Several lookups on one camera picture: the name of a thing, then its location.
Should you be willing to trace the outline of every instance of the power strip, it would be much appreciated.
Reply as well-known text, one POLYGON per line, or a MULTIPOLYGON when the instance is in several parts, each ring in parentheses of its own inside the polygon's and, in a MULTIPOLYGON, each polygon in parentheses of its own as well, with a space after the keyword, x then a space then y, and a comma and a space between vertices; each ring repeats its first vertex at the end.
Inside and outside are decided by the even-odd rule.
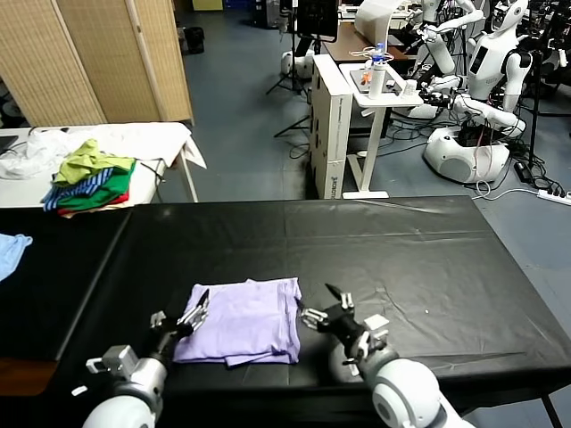
POLYGON ((565 196, 561 197, 549 194, 547 193, 547 190, 540 190, 539 193, 537 194, 537 197, 546 199, 547 201, 559 202, 559 203, 565 203, 566 205, 571 205, 571 192, 567 192, 565 196))

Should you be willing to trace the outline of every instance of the striped shirt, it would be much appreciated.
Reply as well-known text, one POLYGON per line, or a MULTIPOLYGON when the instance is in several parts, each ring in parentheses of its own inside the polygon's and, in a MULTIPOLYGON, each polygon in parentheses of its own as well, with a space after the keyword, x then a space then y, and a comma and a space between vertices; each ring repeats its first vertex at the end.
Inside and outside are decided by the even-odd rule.
POLYGON ((113 168, 102 169, 98 174, 79 181, 76 185, 68 187, 59 187, 52 185, 52 189, 44 196, 42 202, 44 203, 44 211, 51 211, 57 209, 57 202, 63 198, 71 196, 86 195, 91 196, 99 187, 111 178, 113 168))

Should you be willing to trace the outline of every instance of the light blue cloth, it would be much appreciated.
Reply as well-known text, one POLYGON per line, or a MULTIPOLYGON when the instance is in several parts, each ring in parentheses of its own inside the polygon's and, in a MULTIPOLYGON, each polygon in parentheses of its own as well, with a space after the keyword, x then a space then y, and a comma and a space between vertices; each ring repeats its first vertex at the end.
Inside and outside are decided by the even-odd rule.
POLYGON ((31 243, 32 238, 29 236, 0 234, 0 281, 16 270, 24 249, 31 243))

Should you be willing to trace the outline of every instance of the folded clothes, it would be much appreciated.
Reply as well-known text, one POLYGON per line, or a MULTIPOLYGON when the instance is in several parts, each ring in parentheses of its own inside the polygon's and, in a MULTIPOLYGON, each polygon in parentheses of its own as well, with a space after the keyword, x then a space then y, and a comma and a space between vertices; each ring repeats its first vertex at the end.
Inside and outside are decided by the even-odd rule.
POLYGON ((125 171, 121 168, 114 168, 112 175, 103 183, 92 195, 79 194, 61 198, 57 202, 57 208, 82 211, 91 210, 93 208, 100 208, 121 195, 125 194, 128 190, 128 185, 135 169, 135 162, 131 165, 131 169, 125 171))
POLYGON ((113 168, 102 169, 100 173, 93 177, 86 178, 85 180, 79 181, 76 185, 70 185, 67 187, 59 187, 58 185, 52 185, 49 193, 44 197, 42 202, 44 203, 44 211, 51 211, 57 209, 57 202, 63 198, 68 198, 71 196, 91 196, 95 193, 99 187, 111 178, 113 173, 113 168))
POLYGON ((54 183, 75 185, 83 179, 94 176, 102 169, 117 168, 129 171, 134 163, 135 160, 132 158, 120 158, 100 152, 97 141, 90 139, 65 158, 60 171, 55 176, 54 183))
POLYGON ((299 360, 295 319, 302 293, 297 278, 194 286, 186 310, 210 289, 208 316, 200 329, 182 339, 178 363, 286 363, 299 360))
POLYGON ((76 214, 81 214, 82 212, 97 212, 97 211, 101 210, 102 208, 115 208, 115 207, 124 208, 120 205, 126 201, 128 201, 128 190, 124 194, 119 196, 117 199, 113 199, 111 202, 109 202, 107 205, 105 205, 104 207, 101 207, 101 208, 93 208, 91 210, 82 210, 82 211, 66 210, 65 208, 61 208, 61 209, 57 210, 57 213, 62 217, 72 218, 76 214))
POLYGON ((29 236, 0 234, 0 281, 16 270, 24 250, 31 243, 29 236))

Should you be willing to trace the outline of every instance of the humanoid robot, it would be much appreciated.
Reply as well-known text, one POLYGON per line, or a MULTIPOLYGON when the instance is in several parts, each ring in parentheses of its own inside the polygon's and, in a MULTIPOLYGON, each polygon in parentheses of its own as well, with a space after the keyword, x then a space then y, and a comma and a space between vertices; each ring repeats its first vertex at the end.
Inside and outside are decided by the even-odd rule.
MULTIPOLYGON (((466 78, 456 75, 456 64, 448 50, 443 35, 456 29, 464 28, 466 25, 476 23, 484 18, 484 13, 476 9, 471 0, 456 0, 458 6, 464 14, 438 25, 438 14, 442 10, 446 0, 423 0, 422 8, 411 11, 409 25, 402 32, 408 33, 405 36, 415 33, 415 41, 410 44, 405 52, 416 48, 424 43, 428 54, 433 58, 434 64, 430 69, 424 71, 417 79, 418 89, 423 88, 425 93, 449 94, 454 88, 462 88, 466 85, 466 78)), ((438 107, 425 103, 410 109, 397 109, 412 119, 432 119, 438 112, 438 107)))
MULTIPOLYGON (((468 41, 474 47, 468 93, 454 93, 445 102, 479 126, 465 122, 462 127, 439 128, 428 138, 424 158, 437 174, 459 183, 493 181, 509 157, 500 139, 517 137, 525 130, 525 122, 513 111, 532 66, 532 55, 517 49, 516 27, 527 4, 528 0, 500 0, 493 9, 492 33, 468 41), (502 103, 494 106, 490 95, 498 88, 502 88, 502 103)), ((430 96, 434 99, 434 94, 426 98, 429 103, 430 96)))

